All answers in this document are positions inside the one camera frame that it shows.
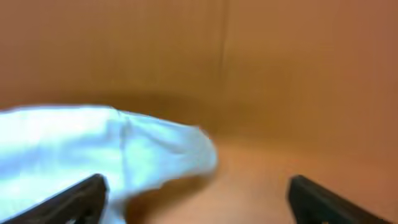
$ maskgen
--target light blue fabric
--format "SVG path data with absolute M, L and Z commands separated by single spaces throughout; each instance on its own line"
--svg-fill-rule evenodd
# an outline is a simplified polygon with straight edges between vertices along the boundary
M 196 127 L 107 106 L 36 106 L 0 112 L 0 222 L 88 176 L 110 188 L 103 223 L 125 223 L 120 204 L 171 179 L 216 166 Z

